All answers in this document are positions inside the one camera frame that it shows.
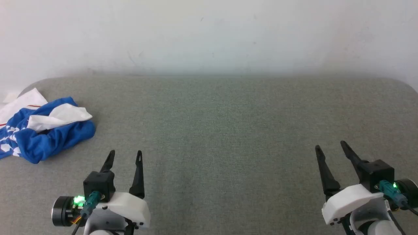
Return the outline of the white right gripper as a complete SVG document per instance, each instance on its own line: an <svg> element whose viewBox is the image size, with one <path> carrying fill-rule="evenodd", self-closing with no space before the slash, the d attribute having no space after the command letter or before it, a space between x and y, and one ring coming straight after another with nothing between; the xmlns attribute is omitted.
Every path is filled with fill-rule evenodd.
<svg viewBox="0 0 418 235"><path fill-rule="evenodd" d="M368 162L360 159L345 140L341 140L340 144L346 158L351 161L357 173L359 183L363 183L365 177L370 174L367 166ZM351 225L361 220L385 219L385 199L383 198L383 193L371 193L361 184L348 186L341 190L340 183L333 177L319 145L315 146L315 153L323 193L327 200L321 209L326 225L336 223L349 213L353 214L353 218L349 219Z"/></svg>

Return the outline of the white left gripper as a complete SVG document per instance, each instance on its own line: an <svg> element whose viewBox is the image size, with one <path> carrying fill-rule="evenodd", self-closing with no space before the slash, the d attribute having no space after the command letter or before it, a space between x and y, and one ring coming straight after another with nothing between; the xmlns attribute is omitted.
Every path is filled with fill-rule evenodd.
<svg viewBox="0 0 418 235"><path fill-rule="evenodd" d="M112 173L114 157L115 150L111 150L100 173ZM135 175L129 193L115 192L109 202L98 204L97 219L100 225L115 229L122 228L126 226L126 219L128 219L139 227L149 228L151 214L147 202L143 200L145 189L141 150L137 152L135 165Z"/></svg>

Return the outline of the blue and white shirt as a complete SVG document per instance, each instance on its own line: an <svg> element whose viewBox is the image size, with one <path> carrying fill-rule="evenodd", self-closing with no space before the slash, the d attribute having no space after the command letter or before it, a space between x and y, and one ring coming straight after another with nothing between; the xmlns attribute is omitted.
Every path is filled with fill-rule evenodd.
<svg viewBox="0 0 418 235"><path fill-rule="evenodd" d="M15 156L38 164L92 138L93 116L72 97L48 102L32 89L0 106L0 160Z"/></svg>

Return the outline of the grey fabric sofa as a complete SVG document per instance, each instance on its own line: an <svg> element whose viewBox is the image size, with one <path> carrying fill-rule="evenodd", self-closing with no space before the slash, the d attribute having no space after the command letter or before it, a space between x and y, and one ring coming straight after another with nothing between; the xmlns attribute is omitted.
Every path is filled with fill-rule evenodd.
<svg viewBox="0 0 418 235"><path fill-rule="evenodd" d="M39 164L0 160L0 235L71 235L55 227L59 196L115 150L116 190L144 157L151 226L143 235L344 235L327 226L315 156L341 186L358 183L340 141L418 183L418 93L383 78L50 78L47 100L71 96L96 133Z"/></svg>

